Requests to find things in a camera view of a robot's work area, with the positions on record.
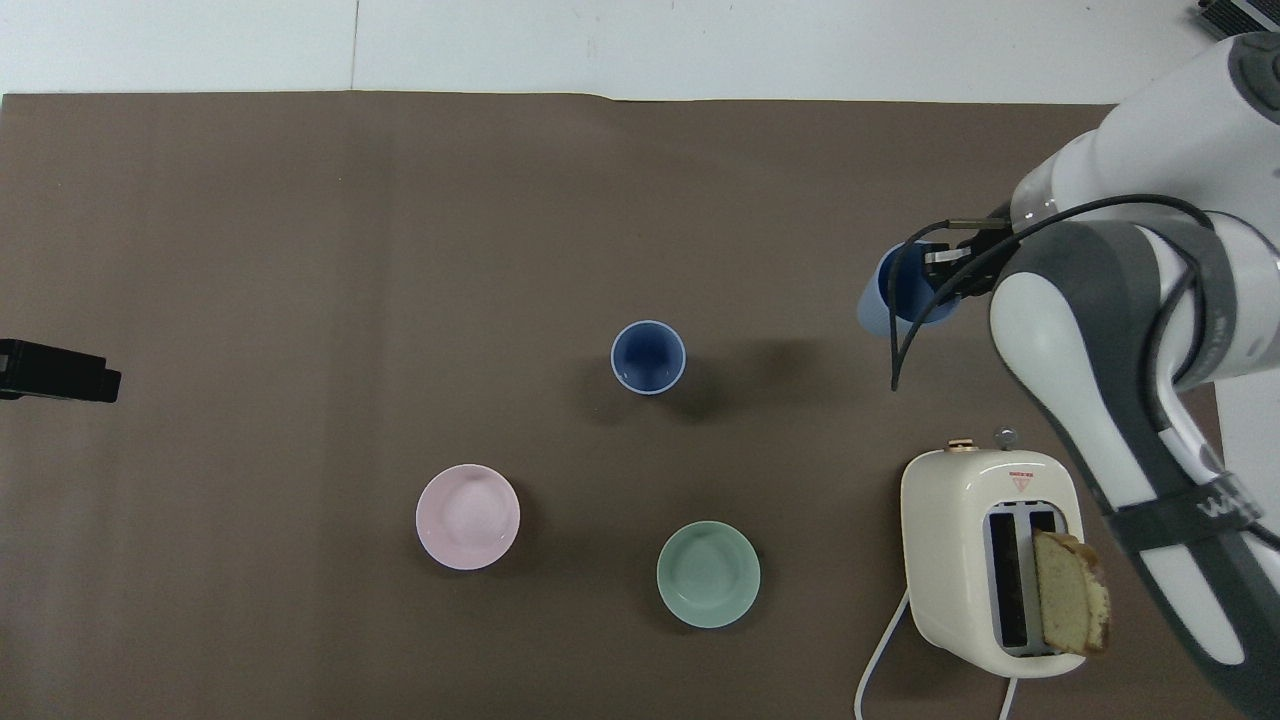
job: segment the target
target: blue cup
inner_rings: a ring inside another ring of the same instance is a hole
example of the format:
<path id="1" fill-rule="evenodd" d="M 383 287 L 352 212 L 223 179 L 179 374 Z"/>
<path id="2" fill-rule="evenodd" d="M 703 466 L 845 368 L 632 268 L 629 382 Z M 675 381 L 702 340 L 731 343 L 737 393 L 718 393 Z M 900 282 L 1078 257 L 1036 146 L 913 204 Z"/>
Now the blue cup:
<path id="1" fill-rule="evenodd" d="M 897 252 L 899 247 L 901 247 L 901 243 L 891 247 L 881 258 L 879 263 L 876 264 L 876 272 L 867 282 L 867 288 L 863 290 L 863 296 L 858 301 L 859 324 L 867 332 L 881 337 L 888 337 L 888 270 L 893 264 L 893 254 Z M 911 329 L 911 323 L 915 322 L 920 311 L 924 310 L 924 306 L 933 297 L 933 287 L 924 279 L 924 247 L 922 245 L 916 243 L 906 249 L 906 256 L 902 258 L 902 268 L 897 275 L 897 287 L 895 291 L 895 295 L 897 295 L 897 334 L 902 337 L 906 334 L 906 331 Z M 938 305 L 929 313 L 923 324 L 932 325 L 946 320 L 955 313 L 959 304 L 960 299 L 952 297 Z"/>
<path id="2" fill-rule="evenodd" d="M 667 323 L 639 320 L 613 338 L 609 364 L 622 387 L 639 395 L 658 395 L 685 374 L 685 343 Z"/>

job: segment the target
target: black cable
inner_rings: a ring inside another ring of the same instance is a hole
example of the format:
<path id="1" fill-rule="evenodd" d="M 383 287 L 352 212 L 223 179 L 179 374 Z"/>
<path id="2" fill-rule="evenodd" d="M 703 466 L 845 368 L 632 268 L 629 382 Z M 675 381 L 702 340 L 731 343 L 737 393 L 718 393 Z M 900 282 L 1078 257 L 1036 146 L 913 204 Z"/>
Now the black cable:
<path id="1" fill-rule="evenodd" d="M 1160 342 L 1165 338 L 1165 329 L 1169 327 L 1169 319 L 1174 316 L 1174 309 L 1178 307 L 1178 302 L 1187 295 L 1187 290 L 1190 288 L 1192 282 L 1199 278 L 1194 265 L 1188 265 L 1183 274 L 1179 275 L 1178 282 L 1174 287 L 1169 288 L 1169 296 L 1160 305 L 1160 311 L 1156 313 L 1156 319 L 1151 324 L 1151 332 L 1147 334 L 1147 352 L 1146 352 L 1146 368 L 1143 369 L 1143 401 L 1147 405 L 1147 419 L 1155 427 L 1156 432 L 1164 430 L 1169 427 L 1169 418 L 1160 405 L 1160 395 L 1157 388 L 1160 383 L 1157 378 L 1160 377 L 1157 363 L 1160 361 Z"/>
<path id="2" fill-rule="evenodd" d="M 1185 213 L 1187 215 L 1190 215 L 1190 218 L 1194 219 L 1198 225 L 1206 229 L 1213 229 L 1213 220 L 1211 220 L 1210 217 L 1199 208 L 1178 197 L 1171 197 L 1169 195 L 1152 195 L 1152 193 L 1116 195 L 1114 197 L 1103 197 L 1101 200 L 1093 200 L 1089 202 L 1084 202 L 1082 205 L 1076 205 L 1075 208 L 1062 210 L 1056 215 L 1051 215 L 1048 218 L 1044 218 L 1043 220 L 1033 223 L 1025 229 L 1016 232 L 1006 237 L 1005 240 L 1001 240 L 996 245 L 988 247 L 984 252 L 974 255 L 969 260 L 969 263 L 963 265 L 959 270 L 956 270 L 954 275 L 947 278 L 947 281 L 942 283 L 938 287 L 938 290 L 933 293 L 933 297 L 929 299 L 929 302 L 925 304 L 924 309 L 915 318 L 915 322 L 911 323 L 911 329 L 908 331 L 906 337 L 902 340 L 901 347 L 897 346 L 896 341 L 897 333 L 892 332 L 893 325 L 896 324 L 896 315 L 890 318 L 891 320 L 890 342 L 892 351 L 892 374 L 890 377 L 890 389 L 895 392 L 897 391 L 899 377 L 902 373 L 902 361 L 906 360 L 906 351 L 911 348 L 911 342 L 915 340 L 916 333 L 920 332 L 920 327 L 924 324 L 924 319 L 928 318 L 929 313 L 933 313 L 933 310 L 937 309 L 938 305 L 941 305 L 943 297 L 948 297 L 955 291 L 955 288 L 961 282 L 964 282 L 965 278 L 968 278 L 969 275 L 974 274 L 975 272 L 986 266 L 987 263 L 989 263 L 992 258 L 997 256 L 1001 250 L 1005 250 L 1011 245 L 1021 242 L 1028 236 L 1037 233 L 1053 223 L 1060 223 L 1062 220 L 1074 218 L 1076 215 L 1082 215 L 1084 213 L 1092 213 L 1093 210 L 1101 210 L 1102 208 L 1111 208 L 1115 205 L 1138 205 L 1138 204 L 1164 205 L 1166 208 L 1172 208 L 1174 210 L 1179 210 L 1181 213 Z M 893 281 L 892 274 L 890 275 L 890 281 L 891 282 Z"/>
<path id="3" fill-rule="evenodd" d="M 924 236 L 940 231 L 947 227 L 947 220 L 938 220 L 924 225 L 923 228 L 915 231 L 910 238 L 902 245 L 897 246 L 897 251 L 893 252 L 893 261 L 888 265 L 888 287 L 886 293 L 888 295 L 888 351 L 890 351 L 890 368 L 897 361 L 897 277 L 902 273 L 902 260 L 910 251 L 910 247 L 920 241 Z M 879 278 L 874 278 L 876 283 L 879 283 Z"/>
<path id="4" fill-rule="evenodd" d="M 1275 533 L 1263 528 L 1258 523 L 1249 523 L 1249 525 L 1245 527 L 1244 529 L 1248 530 L 1253 537 L 1258 538 L 1258 541 L 1261 541 L 1262 544 L 1266 544 L 1271 550 L 1280 552 L 1280 536 L 1276 536 Z"/>

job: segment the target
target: brown table mat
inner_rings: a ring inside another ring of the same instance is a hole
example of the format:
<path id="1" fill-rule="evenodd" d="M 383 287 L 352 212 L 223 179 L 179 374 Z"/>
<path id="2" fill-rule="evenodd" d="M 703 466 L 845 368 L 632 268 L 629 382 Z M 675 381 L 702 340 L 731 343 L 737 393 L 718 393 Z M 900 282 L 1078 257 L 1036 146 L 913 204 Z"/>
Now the brown table mat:
<path id="1" fill-rule="evenodd" d="M 5 97 L 0 336 L 124 383 L 115 405 L 0 404 L 0 712 L 847 717 L 904 588 L 904 465 L 1001 424 L 1068 460 L 986 301 L 923 334 L 891 395 L 858 296 L 891 243 L 995 208 L 1103 113 Z M 640 318 L 691 354 L 660 398 L 609 373 Z M 458 462 L 522 503 L 481 573 L 413 530 Z M 1023 683 L 1014 716 L 1235 716 L 1082 506 L 1115 644 Z M 763 566 L 718 632 L 654 585 L 699 519 Z M 867 711 L 987 719 L 1002 692 L 906 621 Z"/>

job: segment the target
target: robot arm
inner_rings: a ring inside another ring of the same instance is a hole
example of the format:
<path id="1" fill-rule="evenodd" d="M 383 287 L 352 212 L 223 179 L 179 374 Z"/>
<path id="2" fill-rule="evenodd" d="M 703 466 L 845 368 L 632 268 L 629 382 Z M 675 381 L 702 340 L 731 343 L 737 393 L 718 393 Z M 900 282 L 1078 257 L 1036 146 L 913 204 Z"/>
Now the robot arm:
<path id="1" fill-rule="evenodd" d="M 1208 215 L 1130 201 L 1050 220 L 1135 193 Z M 1233 703 L 1280 717 L 1280 525 L 1247 491 L 1271 479 L 1226 471 L 1175 392 L 1280 366 L 1280 33 L 1228 38 L 1125 100 L 997 215 L 1011 229 L 927 247 L 940 292 L 922 316 L 992 292 L 1000 356 L 1183 644 Z"/>
<path id="2" fill-rule="evenodd" d="M 1032 236 L 996 286 L 992 337 L 1206 675 L 1242 710 L 1280 717 L 1280 553 L 1174 392 L 1196 301 L 1172 295 L 1183 268 L 1165 242 L 1196 231 L 1101 220 Z"/>

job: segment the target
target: white cord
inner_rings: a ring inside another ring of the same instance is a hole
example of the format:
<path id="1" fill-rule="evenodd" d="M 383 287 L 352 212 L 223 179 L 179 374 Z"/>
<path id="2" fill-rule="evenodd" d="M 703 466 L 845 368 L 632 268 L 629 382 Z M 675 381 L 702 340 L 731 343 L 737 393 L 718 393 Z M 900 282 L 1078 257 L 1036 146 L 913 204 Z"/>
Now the white cord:
<path id="1" fill-rule="evenodd" d="M 858 692 L 854 693 L 854 717 L 856 717 L 856 720 L 863 720 L 863 693 L 867 692 L 867 682 L 872 679 L 872 673 L 876 671 L 879 656 L 884 653 L 884 646 L 887 646 L 888 639 L 893 637 L 893 630 L 896 630 L 897 624 L 902 621 L 902 612 L 906 612 L 908 598 L 908 591 L 902 591 L 902 601 L 897 603 L 897 610 L 893 611 L 893 618 L 890 619 L 888 626 L 884 628 L 884 634 L 881 635 L 881 642 L 876 646 L 876 652 L 873 652 L 872 659 L 867 661 L 867 669 L 863 670 L 863 679 L 858 680 Z"/>
<path id="2" fill-rule="evenodd" d="M 909 591 L 902 592 L 902 600 L 897 603 L 897 610 L 895 610 L 893 616 L 890 618 L 888 625 L 884 628 L 884 634 L 881 635 L 881 642 L 876 644 L 876 651 L 872 652 L 872 659 L 867 661 L 867 669 L 863 670 L 863 678 L 858 680 L 858 692 L 854 693 L 854 717 L 856 720 L 865 720 L 863 717 L 863 696 L 867 694 L 867 683 L 870 682 L 872 673 L 876 671 L 876 665 L 879 664 L 881 655 L 884 655 L 884 646 L 887 646 L 888 639 L 893 637 L 893 630 L 897 629 L 897 624 L 902 621 L 902 614 L 906 612 L 909 598 Z M 1009 687 L 1005 688 L 1005 702 L 1000 706 L 1000 720 L 1009 720 L 1009 710 L 1014 706 L 1015 691 L 1018 691 L 1018 678 L 1010 678 Z"/>
<path id="3" fill-rule="evenodd" d="M 1009 688 L 1005 691 L 1005 705 L 1000 706 L 1000 720 L 1009 720 L 1009 708 L 1014 706 L 1014 691 L 1018 689 L 1018 678 L 1009 679 Z"/>

